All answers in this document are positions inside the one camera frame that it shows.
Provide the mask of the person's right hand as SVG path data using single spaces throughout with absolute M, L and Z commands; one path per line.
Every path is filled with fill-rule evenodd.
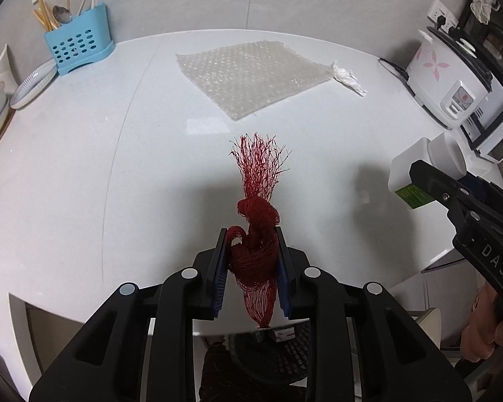
M 481 288 L 468 326 L 461 332 L 461 356 L 472 363 L 488 359 L 496 347 L 503 347 L 503 320 L 495 313 L 497 292 L 488 282 Z

